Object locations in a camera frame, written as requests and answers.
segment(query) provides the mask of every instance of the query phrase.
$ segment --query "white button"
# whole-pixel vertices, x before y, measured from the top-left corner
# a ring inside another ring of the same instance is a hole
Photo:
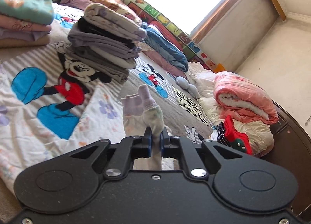
[[[70,84],[69,84],[69,82],[66,82],[66,83],[65,83],[65,90],[66,90],[66,91],[69,91],[69,90],[70,90]]]

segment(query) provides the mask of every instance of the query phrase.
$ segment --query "wooden window frame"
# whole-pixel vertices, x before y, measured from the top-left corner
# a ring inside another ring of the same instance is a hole
[[[190,34],[191,39],[199,43],[218,21],[233,7],[238,0],[224,0],[223,3],[208,17],[201,27]]]

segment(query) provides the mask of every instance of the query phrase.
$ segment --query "blue shoe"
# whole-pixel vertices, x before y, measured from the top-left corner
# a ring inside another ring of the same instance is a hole
[[[28,67],[19,72],[12,81],[11,88],[24,104],[39,98],[46,85],[46,74],[35,67]]]
[[[69,110],[61,111],[56,106],[57,104],[51,104],[40,108],[37,117],[43,125],[60,138],[68,140],[78,124],[79,118],[71,114]]]
[[[168,94],[167,91],[165,89],[163,89],[161,86],[156,86],[156,91],[158,92],[158,94],[160,94],[163,98],[167,98]]]
[[[147,75],[142,73],[138,74],[142,81],[144,81],[147,85],[154,86],[151,80],[148,79]]]

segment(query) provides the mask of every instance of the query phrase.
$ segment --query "black folded clothing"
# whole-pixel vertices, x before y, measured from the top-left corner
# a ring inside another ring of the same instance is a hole
[[[130,39],[125,39],[119,36],[116,36],[114,34],[111,34],[107,30],[104,30],[102,28],[99,28],[91,23],[88,23],[83,17],[78,21],[78,28],[80,31],[84,33],[89,33],[89,34],[96,34],[100,36],[105,36],[110,39],[113,39],[115,41],[119,41],[124,43],[128,48],[134,49],[136,46]]]

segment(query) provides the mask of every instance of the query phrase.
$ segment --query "mickey mouse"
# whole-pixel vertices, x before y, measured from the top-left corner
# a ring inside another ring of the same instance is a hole
[[[161,80],[164,80],[164,77],[161,76],[158,72],[155,71],[155,69],[150,65],[147,64],[142,67],[137,67],[138,70],[143,71],[142,73],[139,73],[139,77],[142,81],[144,81],[146,84],[150,86],[154,86],[158,92],[163,98],[167,98],[168,94],[165,89],[163,89]]]
[[[45,72],[36,67],[28,67],[19,72],[12,81],[12,90],[17,98],[27,104],[43,95],[61,94],[66,101],[41,107],[37,112],[40,121],[60,138],[69,139],[79,118],[70,109],[84,102],[84,95],[90,90],[84,83],[99,79],[109,83],[111,77],[77,60],[65,58],[64,44],[58,44],[57,54],[63,67],[54,86],[45,86]]]

